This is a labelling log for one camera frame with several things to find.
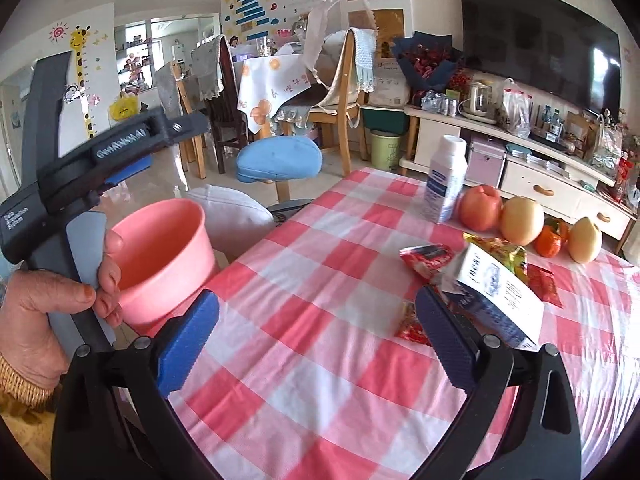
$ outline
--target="blue grip pad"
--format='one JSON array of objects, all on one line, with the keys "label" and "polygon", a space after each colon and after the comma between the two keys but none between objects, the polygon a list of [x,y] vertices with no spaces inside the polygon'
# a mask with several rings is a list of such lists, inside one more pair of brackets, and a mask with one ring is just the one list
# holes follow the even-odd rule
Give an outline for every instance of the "blue grip pad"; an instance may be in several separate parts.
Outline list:
[{"label": "blue grip pad", "polygon": [[137,160],[130,166],[127,166],[124,170],[120,170],[118,173],[112,174],[105,182],[112,186],[116,186],[116,184],[121,183],[123,180],[127,180],[130,176],[151,167],[151,161],[151,155],[145,155],[140,160]]},{"label": "blue grip pad", "polygon": [[442,298],[428,286],[415,297],[415,313],[455,388],[468,395],[476,387],[476,356],[467,344],[457,320]]},{"label": "blue grip pad", "polygon": [[218,297],[210,290],[203,290],[182,316],[180,327],[158,356],[158,389],[163,397],[183,386],[219,316]]}]

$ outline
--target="pink checkered tablecloth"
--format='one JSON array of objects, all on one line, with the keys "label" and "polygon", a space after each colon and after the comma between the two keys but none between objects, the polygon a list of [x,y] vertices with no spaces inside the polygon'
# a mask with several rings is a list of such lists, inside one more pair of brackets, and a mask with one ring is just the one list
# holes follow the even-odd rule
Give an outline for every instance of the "pink checkered tablecloth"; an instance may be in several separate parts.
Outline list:
[{"label": "pink checkered tablecloth", "polygon": [[[404,480],[465,394],[433,351],[394,338],[420,280],[398,257],[461,232],[421,215],[424,184],[361,170],[258,243],[208,288],[221,315],[180,392],[180,420],[226,480]],[[540,342],[562,352],[582,434],[583,475],[640,397],[640,269],[602,251],[551,269],[564,305],[545,304]],[[473,466],[490,459],[513,388]]]}]

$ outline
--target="pink plastic cup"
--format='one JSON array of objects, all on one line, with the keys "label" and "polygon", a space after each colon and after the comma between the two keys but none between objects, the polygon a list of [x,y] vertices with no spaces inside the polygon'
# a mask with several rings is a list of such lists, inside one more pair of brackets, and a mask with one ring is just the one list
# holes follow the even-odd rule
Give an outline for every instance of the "pink plastic cup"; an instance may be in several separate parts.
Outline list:
[{"label": "pink plastic cup", "polygon": [[191,200],[148,205],[113,230],[124,240],[114,256],[122,270],[123,320],[137,332],[181,306],[218,270],[204,210]]}]

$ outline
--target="bottle cap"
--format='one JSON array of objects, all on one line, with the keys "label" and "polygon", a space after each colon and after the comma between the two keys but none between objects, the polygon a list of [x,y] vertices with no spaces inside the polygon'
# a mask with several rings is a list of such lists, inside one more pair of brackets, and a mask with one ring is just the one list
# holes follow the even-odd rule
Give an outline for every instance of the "bottle cap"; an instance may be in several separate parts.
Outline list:
[{"label": "bottle cap", "polygon": [[462,154],[462,156],[465,156],[466,140],[460,139],[460,137],[456,137],[453,135],[444,135],[440,139],[438,152],[444,156],[457,156],[460,154]]}]

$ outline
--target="tv stand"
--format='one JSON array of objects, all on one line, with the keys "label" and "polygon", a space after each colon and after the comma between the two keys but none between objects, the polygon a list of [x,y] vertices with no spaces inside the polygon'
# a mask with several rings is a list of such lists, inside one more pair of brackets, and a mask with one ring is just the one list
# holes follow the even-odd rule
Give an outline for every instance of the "tv stand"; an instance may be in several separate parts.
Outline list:
[{"label": "tv stand", "polygon": [[414,106],[406,106],[404,113],[410,117],[410,122],[407,153],[400,159],[402,175],[406,175],[407,170],[429,173],[431,155],[438,149],[440,137],[460,136],[460,131],[464,128],[494,139],[513,142],[529,148],[532,152],[557,160],[565,166],[570,175],[569,178],[564,178],[508,155],[498,189],[503,197],[528,196],[539,202],[546,213],[563,218],[571,224],[583,216],[588,216],[604,233],[620,241],[618,248],[622,246],[638,219],[628,208],[613,202],[608,196],[589,192],[578,184],[579,180],[588,182],[593,187],[599,182],[606,186],[615,184],[611,177],[599,172],[581,158],[567,155],[532,139],[521,139],[496,126],[461,116],[432,114]]}]

